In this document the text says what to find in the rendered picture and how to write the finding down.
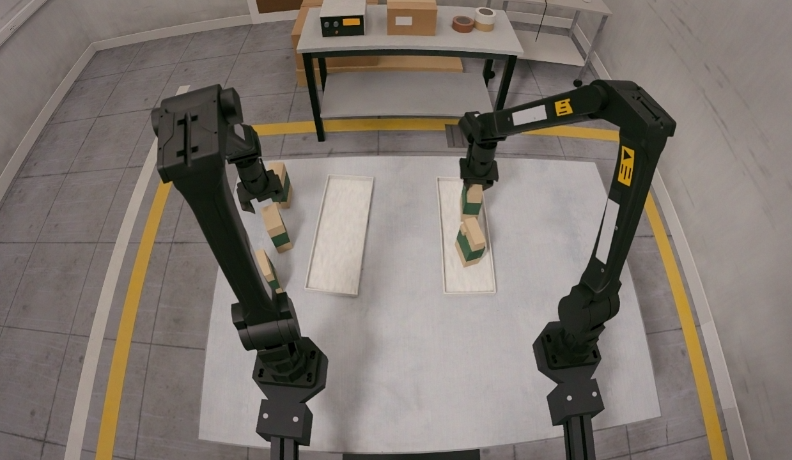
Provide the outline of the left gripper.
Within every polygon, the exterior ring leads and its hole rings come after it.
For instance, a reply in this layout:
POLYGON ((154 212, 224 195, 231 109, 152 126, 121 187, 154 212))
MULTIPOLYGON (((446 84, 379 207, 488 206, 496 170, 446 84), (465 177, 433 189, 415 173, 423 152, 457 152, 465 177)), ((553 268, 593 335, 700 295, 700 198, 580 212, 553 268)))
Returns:
POLYGON ((262 173, 258 178, 256 178, 256 180, 243 180, 246 190, 241 181, 237 183, 236 192, 243 211, 255 213, 254 207, 251 203, 251 200, 254 200, 255 198, 258 202, 262 202, 269 200, 273 196, 278 196, 277 200, 279 201, 279 204, 281 203, 281 199, 284 196, 284 187, 281 184, 281 179, 279 178, 278 174, 275 174, 273 169, 267 170, 267 174, 269 176, 269 181, 267 180, 267 177, 265 177, 264 170, 262 170, 262 173))

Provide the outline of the white rectangular tray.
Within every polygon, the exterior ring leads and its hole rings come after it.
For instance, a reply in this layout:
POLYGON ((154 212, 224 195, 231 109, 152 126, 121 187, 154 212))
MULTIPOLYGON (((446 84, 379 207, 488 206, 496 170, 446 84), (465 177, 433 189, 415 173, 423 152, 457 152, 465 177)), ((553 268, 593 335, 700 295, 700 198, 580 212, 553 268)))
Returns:
POLYGON ((328 174, 306 292, 358 297, 372 190, 373 177, 328 174))
POLYGON ((460 222, 459 208, 461 187, 462 180, 459 177, 436 177, 442 294, 443 296, 494 295, 496 294, 494 266, 483 191, 477 222, 486 243, 479 264, 464 268, 454 245, 460 225, 463 223, 460 222))

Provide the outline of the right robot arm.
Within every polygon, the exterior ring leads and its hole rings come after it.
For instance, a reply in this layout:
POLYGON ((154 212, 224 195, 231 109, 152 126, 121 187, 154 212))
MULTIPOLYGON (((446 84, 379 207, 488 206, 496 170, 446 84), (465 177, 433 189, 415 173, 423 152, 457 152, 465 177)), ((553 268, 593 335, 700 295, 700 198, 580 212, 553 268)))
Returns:
POLYGON ((577 88, 518 107, 465 112, 457 123, 469 143, 467 168, 470 153, 475 161, 493 161, 496 142, 510 134, 598 119, 619 127, 617 163, 591 259, 579 283, 557 305, 562 331, 546 331, 541 337, 550 370, 598 363, 595 343, 604 321, 619 312, 619 277, 658 159, 676 128, 664 108, 631 80, 597 79, 577 88))

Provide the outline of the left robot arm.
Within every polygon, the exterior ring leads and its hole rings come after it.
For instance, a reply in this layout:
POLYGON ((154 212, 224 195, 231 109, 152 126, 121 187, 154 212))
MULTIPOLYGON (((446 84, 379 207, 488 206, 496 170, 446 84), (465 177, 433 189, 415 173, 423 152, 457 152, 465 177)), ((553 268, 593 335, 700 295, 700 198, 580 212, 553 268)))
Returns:
POLYGON ((265 279, 226 175, 227 160, 236 165, 246 190, 243 180, 267 172, 259 159, 258 133, 243 125, 240 95, 220 84, 199 88, 163 99, 151 119, 161 180, 172 181, 182 193, 240 301, 230 305, 232 322, 245 350, 256 349, 261 359, 256 379, 264 385, 313 389, 319 351, 295 342, 302 337, 293 302, 265 279))

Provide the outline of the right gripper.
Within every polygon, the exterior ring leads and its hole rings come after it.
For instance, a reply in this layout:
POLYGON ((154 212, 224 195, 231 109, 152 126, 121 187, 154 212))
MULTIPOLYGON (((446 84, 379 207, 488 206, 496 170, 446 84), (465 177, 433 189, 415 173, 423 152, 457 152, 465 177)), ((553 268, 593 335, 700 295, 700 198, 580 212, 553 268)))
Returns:
POLYGON ((475 161, 471 153, 468 168, 465 158, 459 159, 459 172, 459 179, 462 178, 465 192, 468 192, 470 184, 481 185, 481 191, 484 191, 488 187, 492 187, 493 180, 497 181, 499 178, 495 160, 493 162, 492 160, 488 162, 475 161), (492 165, 490 165, 491 163, 492 165))

